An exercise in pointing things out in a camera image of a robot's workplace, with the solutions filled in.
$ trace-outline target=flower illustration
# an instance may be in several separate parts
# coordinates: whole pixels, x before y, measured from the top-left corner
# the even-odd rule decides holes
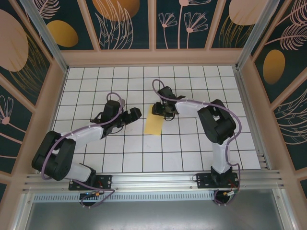
[[[211,2],[211,0],[200,0],[200,1],[196,1],[196,0],[179,0],[179,3],[181,6],[189,6],[189,5],[202,5],[202,4],[207,4]]]
[[[184,6],[203,5],[203,4],[207,4],[207,3],[210,3],[210,2],[211,2],[211,0],[179,0],[179,4],[181,5],[181,7],[180,7],[179,24],[178,24],[178,38],[177,38],[178,49],[180,49],[180,25],[181,25],[182,8]]]
[[[177,21],[175,21],[174,13],[166,13],[165,16],[164,16],[163,13],[160,13],[159,14],[159,20],[160,20],[161,25],[163,27],[164,41],[165,41],[166,48],[168,49],[167,41],[166,41],[166,35],[165,35],[165,28],[177,25]]]
[[[0,124],[7,125],[13,110],[14,100],[8,97],[7,102],[3,95],[0,96]]]
[[[184,14],[184,23],[187,28],[188,38],[187,38],[187,49],[189,48],[189,34],[193,32],[204,31],[208,29],[208,24],[205,24],[207,19],[205,17],[206,13],[195,13],[191,18],[191,12]]]

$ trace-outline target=robotic arm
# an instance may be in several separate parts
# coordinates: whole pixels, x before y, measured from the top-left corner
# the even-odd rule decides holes
[[[185,96],[177,98],[168,86],[160,89],[158,93],[170,99],[179,100],[185,98]],[[225,107],[220,100],[214,100],[211,103]],[[174,117],[176,114],[198,118],[201,121],[207,138],[212,142],[213,165],[209,181],[216,188],[226,188],[229,186],[229,179],[234,179],[236,173],[232,172],[232,167],[226,161],[225,148],[228,140],[234,135],[236,124],[228,112],[217,107],[199,103],[188,101],[174,102],[162,98],[162,103],[157,102],[153,105],[152,114],[164,116],[165,118]]]

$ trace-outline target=white grid floor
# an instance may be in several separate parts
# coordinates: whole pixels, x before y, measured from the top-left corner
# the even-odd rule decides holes
[[[127,110],[137,107],[142,112],[141,119],[122,131],[77,149],[73,161],[89,165],[98,173],[209,170],[212,146],[198,119],[179,115],[173,121],[164,121],[161,136],[143,134],[149,106],[159,101],[152,90],[152,81],[157,78],[177,96],[206,102],[220,99],[243,125],[243,133],[232,142],[230,161],[239,162],[243,170],[260,169],[231,66],[71,68],[55,131],[87,125],[90,118],[103,111],[110,91],[126,100]]]

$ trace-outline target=black bracket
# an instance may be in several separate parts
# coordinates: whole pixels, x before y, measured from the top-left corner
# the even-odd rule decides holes
[[[93,185],[94,188],[100,189],[111,189],[112,185],[112,175],[96,175],[96,181]],[[68,190],[70,191],[88,191],[89,188],[86,188],[74,181],[70,181]]]

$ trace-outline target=white line drawing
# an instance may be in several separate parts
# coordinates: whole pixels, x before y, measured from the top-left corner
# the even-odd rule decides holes
[[[120,3],[117,2],[119,9],[118,14],[110,0],[106,0],[106,3],[107,6],[101,1],[97,1],[100,11],[112,20],[100,17],[95,13],[100,24],[100,35],[98,40],[100,46],[102,49],[123,49],[129,46],[128,49],[130,49],[133,43],[133,25],[128,11],[123,9]]]
[[[168,46],[167,46],[167,41],[166,41],[165,28],[177,25],[177,21],[175,21],[175,19],[176,18],[174,16],[174,13],[166,13],[165,16],[163,13],[159,14],[159,20],[163,27],[164,41],[165,41],[165,45],[167,49],[168,49]]]
[[[275,116],[286,144],[307,142],[307,89],[295,100],[278,106]]]
[[[206,13],[195,13],[191,18],[191,12],[184,14],[184,23],[187,28],[187,49],[189,48],[189,35],[193,32],[204,31],[208,29],[208,24],[205,24],[207,19],[205,17]]]

